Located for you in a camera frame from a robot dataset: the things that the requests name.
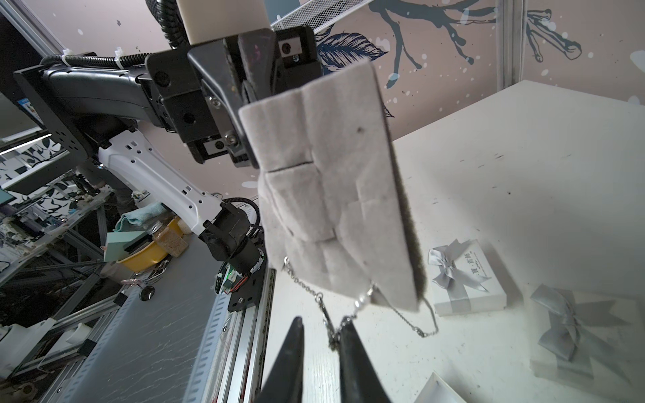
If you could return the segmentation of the grey velvet jewelry insert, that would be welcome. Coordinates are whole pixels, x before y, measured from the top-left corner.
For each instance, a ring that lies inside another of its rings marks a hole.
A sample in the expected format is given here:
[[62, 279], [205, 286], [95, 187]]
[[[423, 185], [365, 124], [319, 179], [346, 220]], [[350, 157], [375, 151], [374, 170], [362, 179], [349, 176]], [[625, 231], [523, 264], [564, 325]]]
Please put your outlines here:
[[376, 70], [358, 62], [240, 109], [259, 165], [270, 264], [349, 298], [415, 312], [423, 254]]

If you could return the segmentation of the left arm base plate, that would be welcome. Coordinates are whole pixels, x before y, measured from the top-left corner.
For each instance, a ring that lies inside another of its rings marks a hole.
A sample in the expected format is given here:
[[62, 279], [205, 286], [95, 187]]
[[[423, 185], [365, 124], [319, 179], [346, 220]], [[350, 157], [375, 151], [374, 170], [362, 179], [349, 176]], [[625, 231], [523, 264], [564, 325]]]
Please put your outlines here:
[[228, 312], [241, 312], [258, 306], [265, 288], [267, 258], [260, 254], [259, 262], [247, 274], [240, 274], [226, 263], [215, 277], [214, 290], [228, 297]]

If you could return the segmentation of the white jewelry box lid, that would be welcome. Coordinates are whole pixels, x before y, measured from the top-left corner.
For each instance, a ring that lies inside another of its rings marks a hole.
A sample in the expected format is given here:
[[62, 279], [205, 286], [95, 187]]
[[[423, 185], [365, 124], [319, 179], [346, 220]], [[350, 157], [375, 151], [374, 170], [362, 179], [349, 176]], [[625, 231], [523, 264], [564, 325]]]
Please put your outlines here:
[[428, 382], [419, 392], [415, 403], [466, 403], [449, 384], [447, 384], [436, 372], [428, 379]]

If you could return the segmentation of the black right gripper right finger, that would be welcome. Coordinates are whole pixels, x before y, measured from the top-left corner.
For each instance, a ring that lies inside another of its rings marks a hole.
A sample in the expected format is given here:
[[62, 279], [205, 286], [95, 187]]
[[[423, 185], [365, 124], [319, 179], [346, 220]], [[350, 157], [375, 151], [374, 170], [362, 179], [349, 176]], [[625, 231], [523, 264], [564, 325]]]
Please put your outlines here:
[[339, 331], [340, 396], [342, 402], [390, 402], [354, 324], [344, 321]]

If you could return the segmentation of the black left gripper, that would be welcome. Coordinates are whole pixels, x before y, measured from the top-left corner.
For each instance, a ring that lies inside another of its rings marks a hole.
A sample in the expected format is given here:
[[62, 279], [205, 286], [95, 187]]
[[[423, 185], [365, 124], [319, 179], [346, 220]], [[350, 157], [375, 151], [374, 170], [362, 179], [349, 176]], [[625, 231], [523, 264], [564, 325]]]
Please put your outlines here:
[[188, 45], [147, 57], [172, 127], [196, 162], [228, 154], [237, 167], [259, 163], [240, 109], [322, 76], [313, 30], [260, 29], [238, 39]]

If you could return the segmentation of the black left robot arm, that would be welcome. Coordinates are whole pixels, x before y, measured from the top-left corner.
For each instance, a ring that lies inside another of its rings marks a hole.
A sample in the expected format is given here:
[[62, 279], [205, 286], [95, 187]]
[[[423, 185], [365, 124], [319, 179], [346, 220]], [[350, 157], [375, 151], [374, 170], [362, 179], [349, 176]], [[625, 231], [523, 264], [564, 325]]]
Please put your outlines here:
[[151, 1], [169, 49], [47, 55], [16, 82], [74, 164], [103, 165], [176, 213], [220, 263], [215, 290], [239, 312], [259, 304], [268, 259], [260, 220], [240, 199], [191, 184], [139, 132], [142, 121], [177, 134], [198, 163], [228, 156], [257, 167], [240, 109], [322, 75], [312, 27], [275, 30], [262, 1]]

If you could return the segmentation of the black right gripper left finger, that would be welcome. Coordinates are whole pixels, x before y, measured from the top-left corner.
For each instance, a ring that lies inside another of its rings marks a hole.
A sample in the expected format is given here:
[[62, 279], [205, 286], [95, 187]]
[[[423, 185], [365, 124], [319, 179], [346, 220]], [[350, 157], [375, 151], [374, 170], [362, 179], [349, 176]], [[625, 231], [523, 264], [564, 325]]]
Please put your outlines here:
[[255, 402], [300, 403], [302, 401], [304, 352], [304, 325], [301, 317], [295, 317], [267, 381]]

